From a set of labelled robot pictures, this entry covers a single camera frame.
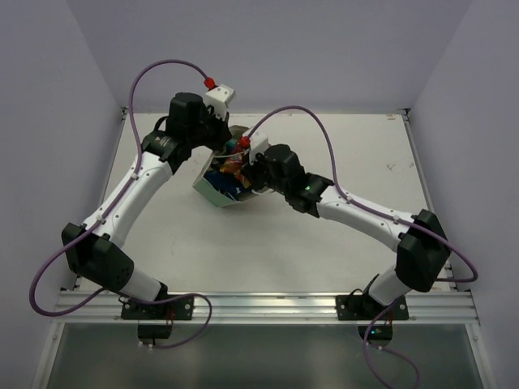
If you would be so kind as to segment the orange Fox's fruits candy bag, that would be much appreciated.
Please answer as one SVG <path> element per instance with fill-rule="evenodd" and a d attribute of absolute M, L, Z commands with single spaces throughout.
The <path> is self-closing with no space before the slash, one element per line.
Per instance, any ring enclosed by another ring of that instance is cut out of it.
<path fill-rule="evenodd" d="M 248 152 L 240 152 L 227 158 L 220 167 L 220 172 L 233 177 L 245 186 L 248 179 L 242 173 L 242 168 L 247 162 L 247 155 Z"/>

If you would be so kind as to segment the green patterned paper bag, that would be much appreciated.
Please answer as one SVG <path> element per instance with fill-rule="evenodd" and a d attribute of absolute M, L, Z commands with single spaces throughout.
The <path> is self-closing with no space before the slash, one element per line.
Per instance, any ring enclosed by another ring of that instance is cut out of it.
<path fill-rule="evenodd" d="M 244 186 L 233 177 L 220 172 L 220 167 L 227 158 L 240 152 L 249 153 L 250 151 L 249 144 L 245 147 L 239 144 L 240 139 L 246 136 L 246 133 L 251 129 L 246 126 L 232 125 L 229 130 L 231 139 L 221 150 L 210 154 L 200 174 L 193 183 L 193 188 L 216 207 L 228 207 L 230 205 L 244 203 L 269 192 L 268 188 L 254 190 L 249 180 Z M 247 162 L 243 168 L 248 164 L 249 157 L 247 155 Z"/>

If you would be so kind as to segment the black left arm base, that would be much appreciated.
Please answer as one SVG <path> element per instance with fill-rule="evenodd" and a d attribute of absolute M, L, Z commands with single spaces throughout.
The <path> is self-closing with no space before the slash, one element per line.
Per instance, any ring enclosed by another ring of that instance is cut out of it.
<path fill-rule="evenodd" d="M 192 319 L 194 302 L 194 297 L 182 297 L 160 305 L 129 301 L 122 305 L 121 319 L 136 321 L 138 339 L 143 343 L 156 344 L 171 336 L 176 321 Z"/>

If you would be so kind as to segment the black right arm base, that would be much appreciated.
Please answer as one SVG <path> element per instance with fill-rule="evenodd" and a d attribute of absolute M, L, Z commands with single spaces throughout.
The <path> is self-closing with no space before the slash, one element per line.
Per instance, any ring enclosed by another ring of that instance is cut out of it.
<path fill-rule="evenodd" d="M 337 319 L 345 322 L 367 322 L 357 326 L 361 339 L 377 347 L 386 347 L 393 338 L 393 324 L 410 319 L 407 301 L 399 297 L 393 306 L 382 306 L 367 293 L 354 289 L 346 295 L 335 296 Z"/>

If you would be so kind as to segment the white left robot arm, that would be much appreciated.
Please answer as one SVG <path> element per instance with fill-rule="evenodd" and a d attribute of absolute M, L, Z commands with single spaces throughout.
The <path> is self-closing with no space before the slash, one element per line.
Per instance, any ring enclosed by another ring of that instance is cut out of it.
<path fill-rule="evenodd" d="M 169 299 L 164 285 L 138 269 L 122 247 L 132 225 L 153 195 L 197 147 L 221 150 L 230 140 L 229 103 L 234 90 L 224 85 L 199 96 L 177 93 L 169 113 L 138 146 L 130 169 L 112 193 L 81 225 L 62 231 L 69 268 L 113 293 L 140 300 L 150 318 L 160 318 Z"/>

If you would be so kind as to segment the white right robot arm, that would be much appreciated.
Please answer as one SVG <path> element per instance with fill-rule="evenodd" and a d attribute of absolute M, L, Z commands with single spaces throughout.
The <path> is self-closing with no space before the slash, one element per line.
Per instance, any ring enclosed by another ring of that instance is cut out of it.
<path fill-rule="evenodd" d="M 306 172 L 285 144 L 254 148 L 245 171 L 254 188 L 283 195 L 296 212 L 344 224 L 396 254 L 395 264 L 376 275 L 355 304 L 368 317 L 381 317 L 410 291 L 431 291 L 451 254 L 434 213 L 413 215 L 357 199 L 332 180 Z"/>

